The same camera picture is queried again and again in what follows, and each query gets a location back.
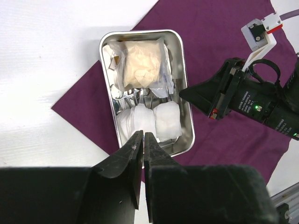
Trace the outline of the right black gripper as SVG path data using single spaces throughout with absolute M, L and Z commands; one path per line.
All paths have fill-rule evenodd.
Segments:
M 263 80 L 254 66 L 264 64 L 274 70 L 274 83 Z M 187 87 L 179 96 L 211 119 L 223 119 L 230 111 L 238 112 L 273 130 L 290 128 L 290 109 L 280 85 L 280 69 L 267 59 L 259 59 L 242 71 L 242 59 L 227 59 L 210 79 Z

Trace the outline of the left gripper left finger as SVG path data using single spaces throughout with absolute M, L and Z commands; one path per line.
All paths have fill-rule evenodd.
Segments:
M 0 170 L 3 224 L 132 224 L 139 208 L 143 132 L 93 167 Z

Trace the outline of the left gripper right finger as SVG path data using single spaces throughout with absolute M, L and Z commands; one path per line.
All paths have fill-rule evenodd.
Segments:
M 144 136 L 144 173 L 153 224 L 277 224 L 261 174 L 248 165 L 183 166 L 152 133 Z

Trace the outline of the white gauze pad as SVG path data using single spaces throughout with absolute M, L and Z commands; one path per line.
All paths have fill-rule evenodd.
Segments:
M 162 103 L 153 109 L 157 138 L 161 142 L 175 139 L 182 135 L 180 108 L 174 101 Z
M 117 115 L 121 143 L 124 145 L 136 131 L 153 133 L 157 138 L 155 116 L 144 104 L 125 109 Z

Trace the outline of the purple surgical drape cloth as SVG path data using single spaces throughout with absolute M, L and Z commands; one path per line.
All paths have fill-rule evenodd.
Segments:
M 210 78 L 228 58 L 246 58 L 250 48 L 241 28 L 272 13 L 268 0 L 160 0 L 135 30 L 171 29 L 183 40 L 189 85 Z M 108 154 L 118 148 L 100 63 L 94 64 L 53 110 Z M 236 112 L 209 119 L 193 109 L 195 142 L 175 157 L 182 165 L 247 164 L 268 181 L 290 138 Z

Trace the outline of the stainless steel instrument tray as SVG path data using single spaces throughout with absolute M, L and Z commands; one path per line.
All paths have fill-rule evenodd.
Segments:
M 108 73 L 107 49 L 110 42 L 122 41 L 153 41 L 163 39 L 166 55 L 169 57 L 168 67 L 171 70 L 171 78 L 174 82 L 173 92 L 168 95 L 168 99 L 176 102 L 180 108 L 180 124 L 182 135 L 171 140 L 159 142 L 159 146 L 170 156 L 177 156 L 189 151 L 195 142 L 195 131 L 192 117 L 192 109 L 189 103 L 191 91 L 187 91 L 188 81 L 185 68 L 185 55 L 183 41 L 179 34 L 174 30 L 138 30 L 138 31 L 120 31 L 106 34 L 100 41 L 99 53 L 102 64 L 103 76 L 105 78 L 108 91 L 109 102 L 112 110 L 114 122 L 117 121 L 117 114 L 122 110 L 129 108 L 137 100 L 134 97 L 130 99 L 117 99 L 112 95 L 112 85 L 114 81 Z

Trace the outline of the long steel forceps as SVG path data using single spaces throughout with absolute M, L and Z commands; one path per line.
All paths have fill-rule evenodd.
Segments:
M 144 104 L 146 105 L 145 98 L 151 94 L 150 89 L 138 89 L 133 88 L 127 91 L 129 99 L 133 101 L 134 105 Z

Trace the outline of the bagged beige gloves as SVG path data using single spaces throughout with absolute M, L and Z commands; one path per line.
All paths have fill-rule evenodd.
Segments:
M 114 83 L 120 91 L 166 86 L 163 39 L 110 42 L 108 45 L 118 57 Z

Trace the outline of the straight steel scissors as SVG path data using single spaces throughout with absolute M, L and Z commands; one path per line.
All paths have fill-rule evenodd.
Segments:
M 127 97 L 125 92 L 120 91 L 114 84 L 110 85 L 110 93 L 113 100 L 120 101 Z

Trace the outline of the orange adhesive strip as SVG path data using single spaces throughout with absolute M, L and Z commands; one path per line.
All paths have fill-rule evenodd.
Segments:
M 111 63 L 110 63 L 108 68 L 110 70 L 117 70 L 119 62 L 120 62 L 120 56 L 119 55 L 112 56 L 111 57 Z

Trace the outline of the clear suture packet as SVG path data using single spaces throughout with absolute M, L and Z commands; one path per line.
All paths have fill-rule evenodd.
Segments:
M 164 68 L 163 70 L 164 86 L 161 88 L 150 88 L 152 93 L 157 98 L 170 98 L 171 94 L 174 93 L 174 82 L 172 80 L 170 57 L 169 57 L 168 49 L 165 44 L 164 44 L 164 51 L 165 51 L 165 64 L 167 65 L 167 68 Z

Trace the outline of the white blue label packet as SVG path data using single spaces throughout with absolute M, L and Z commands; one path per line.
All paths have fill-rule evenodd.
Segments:
M 109 69 L 109 65 L 111 63 L 111 57 L 115 56 L 115 52 L 110 48 L 109 45 L 106 45 L 102 48 L 103 58 L 104 58 L 104 64 L 105 68 Z

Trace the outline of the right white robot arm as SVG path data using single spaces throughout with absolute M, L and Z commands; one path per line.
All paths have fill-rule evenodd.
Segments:
M 179 96 L 211 119 L 235 111 L 292 139 L 299 139 L 299 64 L 284 86 L 272 61 L 259 59 L 249 67 L 240 58 L 227 59 L 209 80 L 188 87 Z

